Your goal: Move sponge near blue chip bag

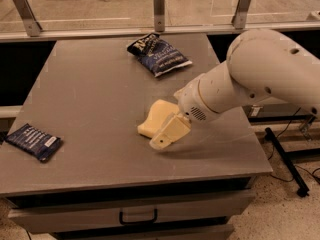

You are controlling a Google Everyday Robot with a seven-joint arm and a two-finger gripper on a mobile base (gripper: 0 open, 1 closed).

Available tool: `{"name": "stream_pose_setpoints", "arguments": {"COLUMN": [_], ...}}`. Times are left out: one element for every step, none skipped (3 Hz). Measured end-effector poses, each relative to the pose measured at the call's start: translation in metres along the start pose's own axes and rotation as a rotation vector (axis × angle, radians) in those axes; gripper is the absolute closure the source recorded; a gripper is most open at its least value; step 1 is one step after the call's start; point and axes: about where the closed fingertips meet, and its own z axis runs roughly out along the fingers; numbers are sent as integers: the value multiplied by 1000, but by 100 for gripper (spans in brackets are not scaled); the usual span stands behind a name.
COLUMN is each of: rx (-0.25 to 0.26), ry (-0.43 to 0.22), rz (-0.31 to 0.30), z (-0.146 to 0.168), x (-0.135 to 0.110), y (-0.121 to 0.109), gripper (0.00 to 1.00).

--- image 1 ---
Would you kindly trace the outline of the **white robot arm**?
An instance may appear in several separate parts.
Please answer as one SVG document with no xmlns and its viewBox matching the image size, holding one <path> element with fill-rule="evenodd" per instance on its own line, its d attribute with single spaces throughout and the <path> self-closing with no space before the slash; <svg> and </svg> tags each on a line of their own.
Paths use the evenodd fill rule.
<svg viewBox="0 0 320 240">
<path fill-rule="evenodd" d="M 285 35 L 249 30 L 230 44 L 226 60 L 175 93 L 178 113 L 170 114 L 150 141 L 161 150 L 183 138 L 197 122 L 216 120 L 239 106 L 268 98 L 320 114 L 320 61 Z"/>
</svg>

